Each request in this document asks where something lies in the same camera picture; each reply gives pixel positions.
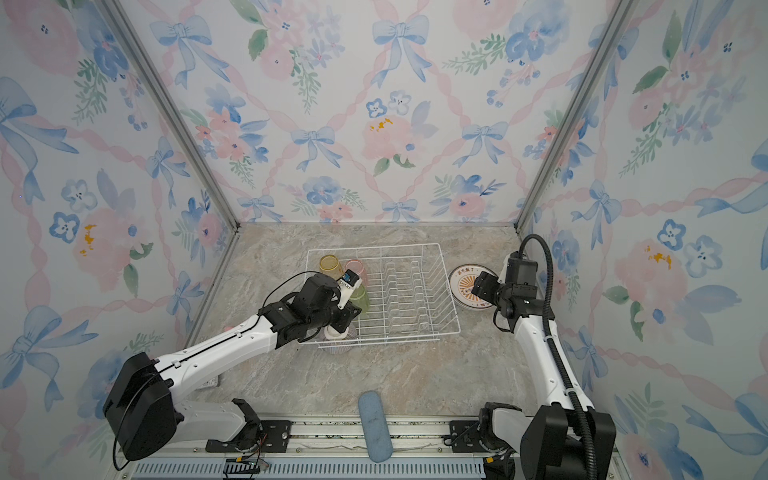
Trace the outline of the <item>white plate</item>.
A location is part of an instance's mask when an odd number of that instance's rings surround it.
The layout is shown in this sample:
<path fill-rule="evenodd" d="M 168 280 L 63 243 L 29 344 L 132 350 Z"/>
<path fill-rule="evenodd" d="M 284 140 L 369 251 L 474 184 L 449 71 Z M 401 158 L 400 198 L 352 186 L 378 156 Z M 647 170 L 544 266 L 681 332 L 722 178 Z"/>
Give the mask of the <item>white plate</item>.
<path fill-rule="evenodd" d="M 486 310 L 492 304 L 472 293 L 474 282 L 481 273 L 493 272 L 479 264 L 464 264 L 456 267 L 449 275 L 449 286 L 456 301 L 462 306 L 474 310 Z"/>

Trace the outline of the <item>green translucent plastic cup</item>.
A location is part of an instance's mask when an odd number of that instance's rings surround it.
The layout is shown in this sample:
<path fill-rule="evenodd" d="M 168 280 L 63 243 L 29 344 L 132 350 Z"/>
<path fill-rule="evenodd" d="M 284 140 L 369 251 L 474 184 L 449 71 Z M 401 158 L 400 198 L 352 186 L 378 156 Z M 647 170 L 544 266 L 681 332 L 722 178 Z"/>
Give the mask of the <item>green translucent plastic cup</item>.
<path fill-rule="evenodd" d="M 371 306 L 367 287 L 364 284 L 357 287 L 352 293 L 349 302 L 361 310 L 361 316 L 365 315 L 370 310 Z"/>

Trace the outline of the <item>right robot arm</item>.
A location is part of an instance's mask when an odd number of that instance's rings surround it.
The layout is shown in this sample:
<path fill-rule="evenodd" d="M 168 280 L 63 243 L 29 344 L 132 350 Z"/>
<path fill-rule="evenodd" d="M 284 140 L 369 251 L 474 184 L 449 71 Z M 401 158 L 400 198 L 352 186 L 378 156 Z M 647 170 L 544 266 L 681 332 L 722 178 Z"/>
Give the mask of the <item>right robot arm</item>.
<path fill-rule="evenodd" d="M 501 331 L 522 348 L 539 401 L 533 416 L 509 404 L 486 403 L 477 438 L 490 452 L 518 454 L 526 479 L 605 479 L 616 426 L 575 380 L 555 317 L 539 297 L 537 269 L 535 261 L 515 252 L 500 277 L 483 272 L 474 281 L 472 294 L 495 307 L 494 314 L 508 323 Z"/>

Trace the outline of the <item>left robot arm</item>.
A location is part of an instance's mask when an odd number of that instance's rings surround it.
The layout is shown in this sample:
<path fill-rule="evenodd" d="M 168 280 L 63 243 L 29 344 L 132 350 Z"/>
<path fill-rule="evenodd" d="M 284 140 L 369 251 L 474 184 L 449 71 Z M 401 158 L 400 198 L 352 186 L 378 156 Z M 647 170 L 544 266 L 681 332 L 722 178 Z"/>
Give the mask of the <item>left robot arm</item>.
<path fill-rule="evenodd" d="M 305 272 L 300 291 L 265 302 L 258 312 L 215 337 L 156 359 L 145 353 L 122 365 L 102 408 L 114 435 L 112 458 L 145 459 L 170 443 L 204 440 L 208 450 L 253 452 L 262 422 L 243 399 L 225 404 L 188 401 L 203 383 L 256 356 L 321 332 L 344 338 L 362 310 L 351 297 L 362 286 L 346 271 L 338 280 Z"/>

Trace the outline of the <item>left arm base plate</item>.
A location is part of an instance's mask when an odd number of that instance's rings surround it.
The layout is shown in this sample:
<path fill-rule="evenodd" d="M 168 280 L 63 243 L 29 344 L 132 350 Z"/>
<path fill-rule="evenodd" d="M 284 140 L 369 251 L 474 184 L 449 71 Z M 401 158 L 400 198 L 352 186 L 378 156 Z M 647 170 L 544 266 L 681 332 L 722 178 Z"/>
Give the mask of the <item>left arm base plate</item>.
<path fill-rule="evenodd" d="M 293 423 L 289 420 L 262 420 L 247 422 L 232 440 L 207 441 L 207 453 L 285 453 Z"/>

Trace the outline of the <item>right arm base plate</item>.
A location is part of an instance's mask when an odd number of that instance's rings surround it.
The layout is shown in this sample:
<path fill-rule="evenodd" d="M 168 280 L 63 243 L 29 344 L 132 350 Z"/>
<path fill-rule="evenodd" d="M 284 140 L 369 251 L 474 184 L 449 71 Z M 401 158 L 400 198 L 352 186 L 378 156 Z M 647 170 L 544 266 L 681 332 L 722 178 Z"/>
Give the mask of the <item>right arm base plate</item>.
<path fill-rule="evenodd" d="M 449 433 L 443 438 L 453 453 L 491 453 L 496 450 L 488 426 L 480 420 L 452 420 Z"/>

